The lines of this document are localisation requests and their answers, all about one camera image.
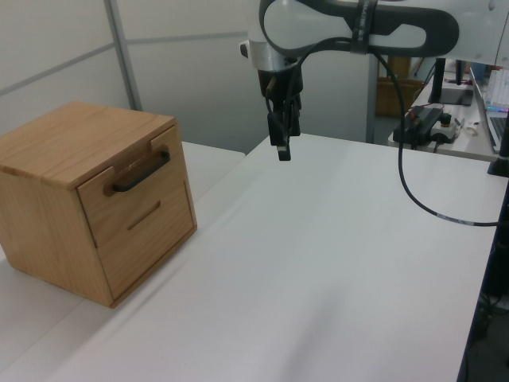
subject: black clamp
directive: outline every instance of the black clamp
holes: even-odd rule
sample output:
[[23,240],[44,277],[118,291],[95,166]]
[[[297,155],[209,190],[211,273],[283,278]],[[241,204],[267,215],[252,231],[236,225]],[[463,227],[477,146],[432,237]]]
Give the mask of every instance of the black clamp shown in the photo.
[[378,0],[359,0],[357,5],[356,26],[352,34],[351,53],[367,54],[369,46],[369,35],[373,20],[375,19],[375,8]]

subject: white wall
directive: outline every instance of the white wall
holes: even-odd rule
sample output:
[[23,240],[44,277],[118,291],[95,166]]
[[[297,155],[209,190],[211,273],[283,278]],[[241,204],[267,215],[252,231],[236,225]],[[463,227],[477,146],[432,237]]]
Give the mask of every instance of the white wall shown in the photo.
[[[268,128],[257,73],[237,46],[242,2],[117,0],[143,110],[176,116],[184,140],[248,153]],[[323,53],[303,76],[303,132],[365,141],[369,58]]]
[[103,0],[1,1],[0,134],[71,100],[129,107],[113,42]]

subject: white table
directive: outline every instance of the white table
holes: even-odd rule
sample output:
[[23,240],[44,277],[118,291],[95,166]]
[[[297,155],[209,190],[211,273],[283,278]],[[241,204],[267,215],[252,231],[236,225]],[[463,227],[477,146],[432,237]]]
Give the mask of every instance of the white table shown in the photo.
[[[444,77],[453,78],[453,74],[447,72]],[[415,100],[413,106],[425,105],[428,103],[432,85],[433,78]],[[443,84],[443,88],[473,89],[472,86],[457,86],[455,84]],[[445,105],[444,112],[452,115],[454,119],[457,119],[460,122],[464,119],[464,127],[460,130],[460,133],[454,143],[444,144],[438,147],[437,152],[439,154],[453,155],[461,158],[471,158],[487,162],[493,162],[496,159],[496,155],[493,153],[490,138],[488,136],[488,128],[480,120],[479,108],[477,107],[475,94],[471,106]],[[435,144],[435,142],[431,142],[426,146],[419,146],[418,150],[433,153]],[[393,134],[389,136],[387,145],[393,147],[397,147],[399,145],[399,143],[394,140]]]
[[[83,301],[0,381],[456,382],[494,229],[438,220],[397,151],[265,141],[196,203],[198,232],[116,310]],[[412,151],[415,195],[496,220],[507,179]]]
[[[183,147],[194,201],[245,158],[243,153],[192,143],[184,142]],[[82,301],[15,271],[0,247],[0,373]]]

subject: drawer handle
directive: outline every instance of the drawer handle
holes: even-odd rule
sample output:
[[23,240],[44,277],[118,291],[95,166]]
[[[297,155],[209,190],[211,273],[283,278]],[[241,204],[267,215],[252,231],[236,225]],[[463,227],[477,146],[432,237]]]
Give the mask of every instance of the drawer handle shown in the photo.
[[169,153],[166,151],[161,152],[161,159],[152,167],[142,172],[138,177],[129,181],[125,185],[117,185],[113,184],[113,190],[117,193],[126,193],[127,191],[133,189],[135,186],[139,185],[142,181],[147,179],[150,175],[159,170],[162,166],[168,163],[170,160]]

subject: wooden cabinet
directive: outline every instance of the wooden cabinet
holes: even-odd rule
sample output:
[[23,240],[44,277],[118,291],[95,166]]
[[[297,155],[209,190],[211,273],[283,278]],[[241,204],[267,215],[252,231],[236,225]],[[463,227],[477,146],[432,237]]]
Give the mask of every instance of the wooden cabinet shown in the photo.
[[20,271],[113,307],[195,231],[173,117],[70,103],[0,137],[0,244]]

